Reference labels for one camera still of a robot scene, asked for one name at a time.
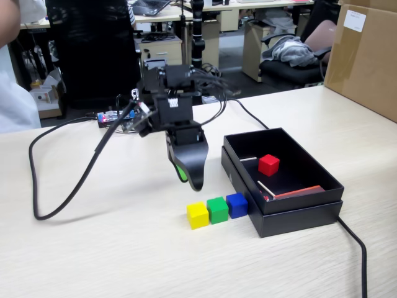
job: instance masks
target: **red cube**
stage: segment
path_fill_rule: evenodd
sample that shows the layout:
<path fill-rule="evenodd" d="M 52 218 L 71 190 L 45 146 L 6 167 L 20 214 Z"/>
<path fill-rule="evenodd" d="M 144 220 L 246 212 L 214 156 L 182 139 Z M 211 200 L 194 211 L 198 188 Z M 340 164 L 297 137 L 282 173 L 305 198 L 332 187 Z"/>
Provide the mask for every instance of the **red cube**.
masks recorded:
<path fill-rule="evenodd" d="M 258 171 L 270 177 L 279 170 L 280 160 L 270 154 L 259 159 Z"/>

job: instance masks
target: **laptop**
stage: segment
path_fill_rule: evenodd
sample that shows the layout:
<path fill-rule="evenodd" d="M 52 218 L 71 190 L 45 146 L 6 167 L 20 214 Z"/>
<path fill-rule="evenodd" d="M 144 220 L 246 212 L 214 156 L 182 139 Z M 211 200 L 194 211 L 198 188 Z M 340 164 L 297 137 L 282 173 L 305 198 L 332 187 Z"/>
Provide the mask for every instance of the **laptop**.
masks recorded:
<path fill-rule="evenodd" d="M 132 4 L 132 11 L 137 16 L 153 17 L 170 2 L 171 0 L 137 0 Z"/>

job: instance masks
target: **black box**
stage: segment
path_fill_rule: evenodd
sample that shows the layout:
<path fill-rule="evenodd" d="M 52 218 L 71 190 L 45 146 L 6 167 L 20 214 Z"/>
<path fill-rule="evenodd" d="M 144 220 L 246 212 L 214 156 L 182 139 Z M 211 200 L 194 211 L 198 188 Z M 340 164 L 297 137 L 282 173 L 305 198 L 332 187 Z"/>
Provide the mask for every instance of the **black box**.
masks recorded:
<path fill-rule="evenodd" d="M 258 172 L 259 158 L 271 154 L 280 159 L 277 173 Z M 241 162 L 240 159 L 257 157 Z M 249 216 L 261 237 L 318 227 L 335 222 L 342 207 L 343 186 L 283 129 L 261 130 L 225 136 L 222 165 L 235 190 L 244 194 Z M 263 182 L 275 194 L 320 185 L 325 191 L 266 201 Z"/>

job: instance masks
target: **person's arm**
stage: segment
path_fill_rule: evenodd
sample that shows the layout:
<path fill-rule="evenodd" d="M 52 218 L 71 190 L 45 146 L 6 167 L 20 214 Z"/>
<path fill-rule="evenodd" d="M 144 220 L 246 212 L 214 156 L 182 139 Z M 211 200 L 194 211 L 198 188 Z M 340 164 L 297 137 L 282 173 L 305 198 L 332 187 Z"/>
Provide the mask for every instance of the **person's arm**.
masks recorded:
<path fill-rule="evenodd" d="M 17 38 L 19 29 L 19 0 L 0 0 L 0 48 Z"/>

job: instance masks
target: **desk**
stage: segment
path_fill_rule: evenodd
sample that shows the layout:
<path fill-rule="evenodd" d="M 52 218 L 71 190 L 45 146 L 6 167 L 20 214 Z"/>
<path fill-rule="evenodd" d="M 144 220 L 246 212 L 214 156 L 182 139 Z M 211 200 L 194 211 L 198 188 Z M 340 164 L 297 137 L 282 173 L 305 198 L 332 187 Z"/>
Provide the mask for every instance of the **desk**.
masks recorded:
<path fill-rule="evenodd" d="M 229 5 L 206 6 L 203 8 L 203 12 L 220 11 L 221 14 L 217 17 L 217 19 L 221 23 L 221 31 L 233 31 L 238 29 L 238 16 L 240 9 L 271 8 L 312 4 L 313 2 L 292 2 L 290 0 L 255 3 L 232 2 Z M 186 2 L 184 5 L 188 8 L 192 7 L 189 2 Z"/>
<path fill-rule="evenodd" d="M 167 6 L 155 17 L 135 16 L 137 24 L 140 23 L 155 23 L 155 22 L 174 22 L 180 20 L 181 8 L 177 6 Z M 184 11 L 186 20 L 192 20 L 193 14 L 189 11 Z M 38 22 L 30 24 L 21 24 L 20 29 L 46 29 L 50 28 L 50 21 L 42 19 Z"/>
<path fill-rule="evenodd" d="M 367 246 L 368 296 L 396 297 L 397 124 L 324 87 L 243 103 L 345 186 L 341 217 Z M 70 205 L 45 222 L 33 219 L 27 151 L 46 129 L 0 135 L 0 296 L 361 297 L 361 250 L 338 223 L 262 239 L 247 216 L 190 229 L 187 204 L 234 192 L 223 136 L 261 128 L 235 102 L 204 127 L 201 192 L 178 180 L 164 133 L 116 134 Z M 36 144 L 43 214 L 70 193 L 103 134 L 95 122 L 72 124 Z"/>

